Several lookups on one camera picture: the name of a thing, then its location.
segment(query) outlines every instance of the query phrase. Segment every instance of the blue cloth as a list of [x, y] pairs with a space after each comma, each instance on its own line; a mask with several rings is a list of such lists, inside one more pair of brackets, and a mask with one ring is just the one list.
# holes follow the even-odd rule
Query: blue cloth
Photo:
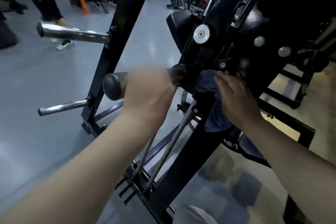
[[[199, 74], [195, 84], [196, 91], [200, 93], [208, 91], [215, 93], [215, 103], [213, 104], [209, 117], [205, 122], [205, 131], [210, 133], [223, 131], [232, 126], [232, 123], [223, 112], [221, 92], [214, 80], [216, 74], [216, 70], [203, 70]], [[247, 154], [264, 158], [247, 136], [243, 135], [239, 144]]]
[[205, 131], [210, 133], [223, 131], [232, 126], [232, 123], [223, 112], [222, 96], [214, 80], [216, 74], [216, 70], [203, 70], [199, 74], [195, 84], [196, 91], [200, 93], [208, 91], [215, 93], [215, 103], [213, 104], [209, 117], [205, 122]]

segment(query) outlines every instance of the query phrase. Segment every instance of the hand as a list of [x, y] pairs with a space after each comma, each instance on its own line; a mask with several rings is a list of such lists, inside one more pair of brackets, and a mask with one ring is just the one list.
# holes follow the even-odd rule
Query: hand
[[223, 72], [214, 79], [222, 95], [223, 111], [233, 125], [244, 132], [264, 121], [256, 99], [241, 79]]
[[122, 114], [156, 133], [165, 121], [173, 96], [173, 85], [166, 69], [133, 69], [128, 74]]

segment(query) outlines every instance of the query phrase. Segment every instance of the forearm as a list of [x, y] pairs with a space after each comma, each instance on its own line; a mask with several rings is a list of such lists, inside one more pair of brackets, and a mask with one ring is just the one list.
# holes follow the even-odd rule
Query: forearm
[[267, 121], [244, 131], [271, 165], [302, 212], [317, 223], [336, 223], [336, 167]]
[[120, 115], [95, 141], [0, 217], [0, 223], [95, 223], [151, 131]]

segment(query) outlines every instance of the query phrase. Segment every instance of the epoxy floor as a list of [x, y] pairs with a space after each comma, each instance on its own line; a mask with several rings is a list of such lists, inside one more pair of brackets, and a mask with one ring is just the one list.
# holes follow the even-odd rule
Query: epoxy floor
[[[0, 213], [93, 140], [80, 126], [80, 109], [45, 117], [39, 117], [37, 109], [84, 99], [103, 48], [102, 44], [76, 42], [75, 48], [58, 51], [49, 39], [38, 36], [36, 23], [40, 21], [40, 14], [32, 2], [18, 1], [29, 7], [25, 15], [13, 12], [5, 15], [20, 42], [0, 50]], [[166, 17], [172, 12], [166, 8], [168, 2], [145, 1], [116, 71], [128, 71], [132, 66], [146, 63], [171, 67], [178, 62], [180, 53], [166, 25]], [[109, 7], [110, 14], [104, 14], [101, 9], [89, 5], [90, 16], [85, 17], [82, 11], [71, 8], [68, 0], [57, 0], [57, 4], [70, 27], [86, 30], [106, 32], [114, 12], [113, 6]], [[271, 104], [315, 128], [311, 150], [334, 164], [335, 68], [332, 63], [314, 76], [308, 96], [296, 110], [267, 97]], [[282, 93], [287, 92], [290, 85], [291, 89], [295, 88], [293, 84], [280, 76], [272, 87]], [[179, 90], [156, 141], [182, 119], [182, 114], [175, 112], [180, 95]], [[104, 98], [99, 112], [113, 104], [115, 102]], [[116, 115], [118, 112], [101, 122], [108, 124]], [[186, 128], [165, 168], [190, 133]], [[247, 197], [254, 197], [253, 204], [246, 203]], [[221, 146], [173, 205], [175, 208], [183, 204], [201, 207], [219, 224], [283, 224], [286, 197], [286, 191], [271, 169]], [[99, 223], [155, 221], [137, 197], [125, 206], [114, 194]]]

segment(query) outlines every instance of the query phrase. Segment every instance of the gray pants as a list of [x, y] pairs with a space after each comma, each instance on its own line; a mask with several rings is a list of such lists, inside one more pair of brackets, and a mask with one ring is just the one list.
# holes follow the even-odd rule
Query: gray pants
[[218, 224], [204, 210], [188, 205], [180, 207], [174, 214], [173, 224]]

